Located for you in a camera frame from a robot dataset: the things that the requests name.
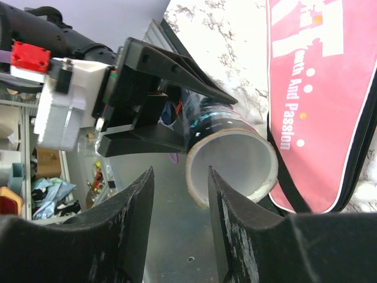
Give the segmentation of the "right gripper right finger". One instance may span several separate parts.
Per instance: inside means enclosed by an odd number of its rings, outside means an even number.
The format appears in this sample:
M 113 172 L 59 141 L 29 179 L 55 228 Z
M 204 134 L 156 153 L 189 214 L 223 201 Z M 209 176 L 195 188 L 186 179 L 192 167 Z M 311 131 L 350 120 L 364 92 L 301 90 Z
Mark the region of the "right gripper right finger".
M 279 216 L 208 173 L 220 282 L 375 282 L 375 213 Z

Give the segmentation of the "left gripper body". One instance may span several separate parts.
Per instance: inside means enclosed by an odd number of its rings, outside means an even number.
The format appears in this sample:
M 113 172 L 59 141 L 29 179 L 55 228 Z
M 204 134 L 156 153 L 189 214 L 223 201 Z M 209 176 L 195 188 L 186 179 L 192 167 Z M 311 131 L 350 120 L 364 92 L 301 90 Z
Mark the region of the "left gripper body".
M 155 124 L 169 128 L 178 118 L 181 87 L 138 70 L 144 44 L 148 43 L 127 39 L 103 82 L 92 112 L 100 139 L 105 134 Z

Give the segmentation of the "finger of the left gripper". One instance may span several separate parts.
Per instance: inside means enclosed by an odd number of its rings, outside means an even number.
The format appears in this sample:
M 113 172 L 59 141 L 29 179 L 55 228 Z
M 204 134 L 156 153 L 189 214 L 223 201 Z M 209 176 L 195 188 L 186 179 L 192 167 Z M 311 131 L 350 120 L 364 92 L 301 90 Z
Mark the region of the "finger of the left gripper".
M 105 134 L 96 151 L 103 157 L 140 153 L 184 153 L 184 138 L 162 124 Z
M 144 44 L 141 48 L 138 70 L 224 103 L 238 102 L 218 87 L 194 60 L 154 45 Z

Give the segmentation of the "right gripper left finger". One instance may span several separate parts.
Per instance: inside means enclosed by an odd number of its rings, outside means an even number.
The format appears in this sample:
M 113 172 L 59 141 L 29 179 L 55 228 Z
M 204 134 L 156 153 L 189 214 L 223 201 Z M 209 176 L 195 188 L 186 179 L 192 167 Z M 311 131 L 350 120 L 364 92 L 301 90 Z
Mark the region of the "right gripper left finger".
M 63 223 L 1 217 L 2 282 L 141 282 L 154 172 Z

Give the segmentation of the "black shuttlecock tube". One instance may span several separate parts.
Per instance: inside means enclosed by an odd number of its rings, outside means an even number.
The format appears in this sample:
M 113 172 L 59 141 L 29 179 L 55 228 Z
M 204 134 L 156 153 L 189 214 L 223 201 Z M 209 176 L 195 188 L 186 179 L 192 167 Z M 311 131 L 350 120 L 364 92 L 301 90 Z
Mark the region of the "black shuttlecock tube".
M 182 92 L 187 188 L 209 205 L 212 167 L 237 192 L 259 202 L 276 185 L 278 160 L 272 145 L 231 104 L 193 91 Z

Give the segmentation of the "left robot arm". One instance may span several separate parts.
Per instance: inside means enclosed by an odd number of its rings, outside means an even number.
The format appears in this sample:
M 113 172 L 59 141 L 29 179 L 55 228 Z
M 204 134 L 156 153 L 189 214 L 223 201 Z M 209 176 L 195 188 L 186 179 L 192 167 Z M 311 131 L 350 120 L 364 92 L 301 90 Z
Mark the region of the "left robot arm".
M 1 83 L 39 94 L 34 132 L 41 147 L 72 150 L 80 130 L 94 126 L 104 157 L 183 152 L 183 136 L 161 123 L 182 90 L 236 103 L 191 58 L 131 37 L 114 52 L 50 6 L 24 11 L 1 3 Z

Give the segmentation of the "pink racket bag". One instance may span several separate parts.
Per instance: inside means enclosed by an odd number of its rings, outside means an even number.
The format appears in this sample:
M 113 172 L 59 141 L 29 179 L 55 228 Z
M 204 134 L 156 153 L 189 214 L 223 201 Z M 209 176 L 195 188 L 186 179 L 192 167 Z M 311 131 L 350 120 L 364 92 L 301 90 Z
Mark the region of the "pink racket bag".
M 349 202 L 376 129 L 376 2 L 267 1 L 272 202 L 328 213 Z

